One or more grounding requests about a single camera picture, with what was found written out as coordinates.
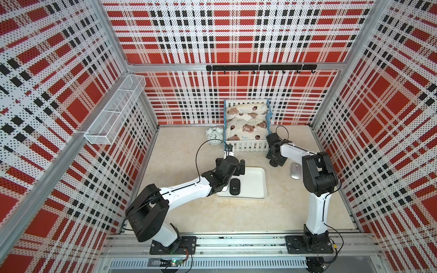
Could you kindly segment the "black mouse with logo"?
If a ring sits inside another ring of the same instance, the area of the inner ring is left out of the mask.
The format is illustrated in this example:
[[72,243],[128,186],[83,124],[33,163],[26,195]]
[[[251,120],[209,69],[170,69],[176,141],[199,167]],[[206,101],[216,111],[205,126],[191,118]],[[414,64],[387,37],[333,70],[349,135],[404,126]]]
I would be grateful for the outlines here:
[[241,181],[240,179],[233,178],[229,183],[229,194],[231,196],[238,196],[241,192]]

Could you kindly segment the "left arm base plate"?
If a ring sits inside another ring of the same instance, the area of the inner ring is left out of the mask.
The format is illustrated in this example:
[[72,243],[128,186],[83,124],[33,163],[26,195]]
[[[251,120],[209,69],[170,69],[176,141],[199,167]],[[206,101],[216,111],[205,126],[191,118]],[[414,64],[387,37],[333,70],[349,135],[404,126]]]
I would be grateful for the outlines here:
[[150,255],[183,255],[195,254],[196,236],[182,236],[173,242],[170,246],[163,246],[158,241],[153,240],[149,251]]

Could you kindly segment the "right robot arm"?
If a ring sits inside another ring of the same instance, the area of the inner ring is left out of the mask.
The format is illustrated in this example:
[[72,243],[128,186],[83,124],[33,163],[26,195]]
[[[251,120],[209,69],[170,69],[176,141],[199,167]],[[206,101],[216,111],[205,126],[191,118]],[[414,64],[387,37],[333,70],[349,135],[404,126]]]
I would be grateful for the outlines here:
[[266,158],[273,167],[283,166],[287,159],[292,160],[292,178],[302,179],[309,192],[308,217],[302,236],[289,236],[289,252],[306,251],[308,253],[332,254],[333,245],[325,217],[338,176],[326,152],[310,152],[294,143],[281,139],[272,133],[266,137],[269,151]]

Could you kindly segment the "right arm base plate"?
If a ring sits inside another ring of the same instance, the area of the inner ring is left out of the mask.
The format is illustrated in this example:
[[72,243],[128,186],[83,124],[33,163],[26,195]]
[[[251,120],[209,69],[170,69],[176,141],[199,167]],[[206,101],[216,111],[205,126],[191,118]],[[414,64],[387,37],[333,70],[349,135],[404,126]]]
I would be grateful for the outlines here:
[[329,235],[319,234],[315,237],[304,235],[288,235],[285,237],[289,254],[333,254],[333,246]]

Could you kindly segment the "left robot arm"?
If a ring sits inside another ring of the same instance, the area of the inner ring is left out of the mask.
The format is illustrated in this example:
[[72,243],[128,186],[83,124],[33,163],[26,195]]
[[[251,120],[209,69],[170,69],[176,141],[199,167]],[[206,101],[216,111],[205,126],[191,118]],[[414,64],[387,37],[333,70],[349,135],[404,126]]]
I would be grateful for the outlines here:
[[232,177],[245,174],[245,161],[234,156],[216,159],[216,168],[204,172],[190,182],[173,187],[146,186],[127,207],[125,216],[138,242],[154,240],[164,247],[180,242],[181,236],[174,226],[165,224],[171,210],[196,199],[221,192]]

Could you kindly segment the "silver mouse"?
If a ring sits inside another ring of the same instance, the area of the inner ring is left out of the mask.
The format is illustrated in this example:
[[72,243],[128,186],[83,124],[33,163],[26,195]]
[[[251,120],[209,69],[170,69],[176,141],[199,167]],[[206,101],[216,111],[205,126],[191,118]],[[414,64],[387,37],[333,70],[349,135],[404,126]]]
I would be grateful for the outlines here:
[[299,180],[302,176],[302,166],[296,162],[291,164],[290,176],[292,179]]

